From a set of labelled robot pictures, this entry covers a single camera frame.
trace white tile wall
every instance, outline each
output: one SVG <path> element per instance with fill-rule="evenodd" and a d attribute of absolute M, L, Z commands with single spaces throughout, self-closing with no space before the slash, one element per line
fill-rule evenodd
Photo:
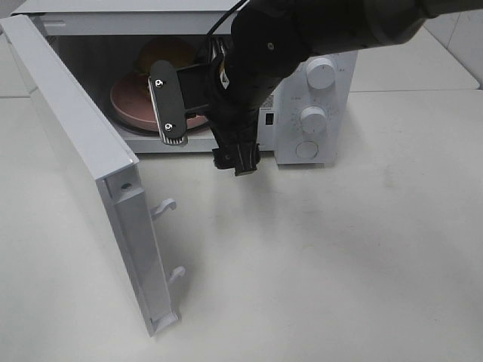
<path fill-rule="evenodd" d="M 426 28 L 483 84 L 483 10 L 439 17 Z"/>
<path fill-rule="evenodd" d="M 12 11 L 18 8 L 25 0 L 0 0 L 0 19 L 10 15 Z"/>

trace dial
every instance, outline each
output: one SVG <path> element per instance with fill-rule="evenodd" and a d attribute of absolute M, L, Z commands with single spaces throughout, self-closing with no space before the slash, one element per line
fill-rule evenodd
<path fill-rule="evenodd" d="M 327 127 L 327 113 L 319 107 L 305 108 L 300 114 L 300 123 L 307 134 L 322 133 Z"/>
<path fill-rule="evenodd" d="M 336 65 L 328 58 L 317 58 L 307 65 L 307 81 L 316 90 L 329 88 L 336 77 Z"/>

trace cable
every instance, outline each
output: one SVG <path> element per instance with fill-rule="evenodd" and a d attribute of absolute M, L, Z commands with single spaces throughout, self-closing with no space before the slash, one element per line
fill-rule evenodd
<path fill-rule="evenodd" d="M 210 31 L 206 34 L 205 39 L 203 40 L 202 44 L 196 51 L 195 58 L 198 57 L 200 51 L 202 51 L 203 47 L 208 43 L 210 40 L 211 36 L 213 36 L 214 32 L 217 31 L 217 29 L 223 24 L 226 19 L 228 19 L 235 11 L 237 11 L 239 8 L 241 8 L 243 5 L 245 5 L 249 0 L 240 0 L 237 2 L 231 9 L 229 9 L 210 29 Z"/>

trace microwave door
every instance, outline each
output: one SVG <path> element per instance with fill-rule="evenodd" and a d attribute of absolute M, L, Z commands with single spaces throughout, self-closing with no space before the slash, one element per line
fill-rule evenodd
<path fill-rule="evenodd" d="M 153 335 L 178 319 L 153 228 L 153 220 L 174 202 L 148 208 L 137 157 L 32 19 L 18 15 L 0 20 L 0 26 L 66 181 L 99 235 L 117 242 L 148 332 Z"/>

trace white microwave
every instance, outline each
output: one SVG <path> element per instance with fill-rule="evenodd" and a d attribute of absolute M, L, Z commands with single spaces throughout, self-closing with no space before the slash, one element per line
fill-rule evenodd
<path fill-rule="evenodd" d="M 27 0 L 0 20 L 39 119 L 79 202 L 100 232 L 116 239 L 150 335 L 177 321 L 153 222 L 175 201 L 150 210 L 136 154 L 211 152 L 209 130 L 184 147 L 156 132 L 125 127 L 112 112 L 112 86 L 159 35 L 196 46 L 230 0 Z M 229 37 L 231 19 L 218 35 Z M 260 150 L 279 164 L 331 164 L 357 52 L 313 57 L 275 89 L 260 110 Z"/>

